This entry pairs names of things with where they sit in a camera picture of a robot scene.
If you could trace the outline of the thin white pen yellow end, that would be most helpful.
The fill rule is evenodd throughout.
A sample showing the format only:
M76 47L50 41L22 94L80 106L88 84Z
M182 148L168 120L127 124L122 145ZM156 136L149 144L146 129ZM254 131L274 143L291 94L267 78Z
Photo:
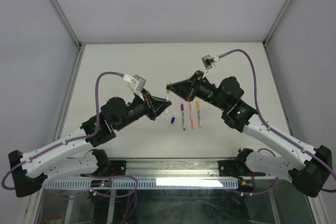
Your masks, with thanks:
M169 101L169 90L166 89L166 97L165 97L166 101ZM168 107L165 108L164 114L167 115L168 114Z

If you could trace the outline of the white pen purple end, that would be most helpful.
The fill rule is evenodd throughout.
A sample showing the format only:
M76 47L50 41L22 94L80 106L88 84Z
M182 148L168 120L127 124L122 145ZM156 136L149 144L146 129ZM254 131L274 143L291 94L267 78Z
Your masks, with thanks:
M184 112L184 104L183 103L181 103L180 109L181 109L181 116L182 116L182 129L183 129L183 131L186 131L185 112Z

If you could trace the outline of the orange highlighter pen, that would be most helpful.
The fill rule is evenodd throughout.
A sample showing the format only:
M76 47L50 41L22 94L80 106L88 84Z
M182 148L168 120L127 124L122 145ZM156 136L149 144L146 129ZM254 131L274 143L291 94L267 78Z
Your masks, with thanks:
M190 115L190 122L191 122L191 129L194 130L194 119L193 119L193 111L192 111L192 104L188 103L189 115Z

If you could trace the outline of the white marker yellow end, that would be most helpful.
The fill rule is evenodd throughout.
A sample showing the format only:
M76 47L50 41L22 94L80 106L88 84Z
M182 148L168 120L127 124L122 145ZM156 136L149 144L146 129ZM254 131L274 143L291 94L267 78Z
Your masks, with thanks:
M201 122L201 111L200 111L200 102L196 101L196 110L197 110L197 120L198 120L198 127L202 128L202 122Z

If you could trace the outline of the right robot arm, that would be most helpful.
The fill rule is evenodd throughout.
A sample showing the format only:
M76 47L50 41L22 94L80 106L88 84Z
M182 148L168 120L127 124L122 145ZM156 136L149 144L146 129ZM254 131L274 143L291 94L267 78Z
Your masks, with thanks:
M235 171L240 175L261 172L282 178L301 193L316 197L332 173L332 152L324 145L314 147L272 126L260 112L242 100L244 91L235 77L228 77L217 87L202 71L190 78L171 83L167 89L190 102L199 98L222 111L221 118L230 128L251 136L280 154L263 157L243 149L236 157Z

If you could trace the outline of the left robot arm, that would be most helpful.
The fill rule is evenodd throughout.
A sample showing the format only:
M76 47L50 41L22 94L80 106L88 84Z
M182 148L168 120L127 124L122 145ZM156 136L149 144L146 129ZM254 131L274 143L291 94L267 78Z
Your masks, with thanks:
M97 147L116 137L116 132L143 116L154 121L171 101L152 96L142 90L126 103L120 97L109 99L98 115L82 123L71 134L37 150L8 155L14 191L17 197L26 197L39 191L54 180L71 175L104 176L110 170L110 161L104 150Z

